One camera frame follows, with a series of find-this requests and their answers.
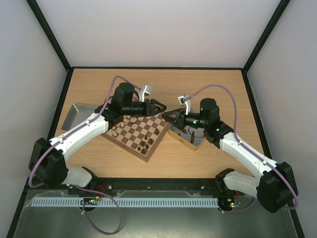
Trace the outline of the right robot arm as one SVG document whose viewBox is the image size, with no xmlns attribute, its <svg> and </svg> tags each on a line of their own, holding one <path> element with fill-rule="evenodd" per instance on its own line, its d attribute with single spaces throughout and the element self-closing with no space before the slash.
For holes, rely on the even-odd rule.
<svg viewBox="0 0 317 238">
<path fill-rule="evenodd" d="M 234 129 L 220 119 L 216 101 L 202 99 L 200 111 L 190 112 L 179 108 L 163 113 L 163 118 L 179 130 L 185 127 L 202 128 L 206 140 L 230 154 L 251 173 L 243 175 L 233 169 L 226 169 L 216 176 L 216 189 L 221 194 L 231 190 L 241 191 L 257 199 L 261 206 L 275 213 L 298 195 L 292 167 L 278 163 L 251 147 L 242 140 Z"/>
</svg>

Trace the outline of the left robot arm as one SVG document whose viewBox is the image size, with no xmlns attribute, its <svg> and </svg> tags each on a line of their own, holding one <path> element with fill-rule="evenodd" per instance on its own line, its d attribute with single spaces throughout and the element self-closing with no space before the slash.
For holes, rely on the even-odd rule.
<svg viewBox="0 0 317 238">
<path fill-rule="evenodd" d="M 92 180 L 92 172 L 85 168 L 68 167 L 66 161 L 80 147 L 103 134 L 120 122 L 124 116 L 155 116 L 166 110 L 166 105 L 155 99 L 133 100 L 139 92 L 131 83 L 120 83 L 105 103 L 82 123 L 66 133 L 50 140 L 38 139 L 32 151 L 29 169 L 29 186 L 42 185 L 56 188 L 62 184 L 86 187 Z"/>
</svg>

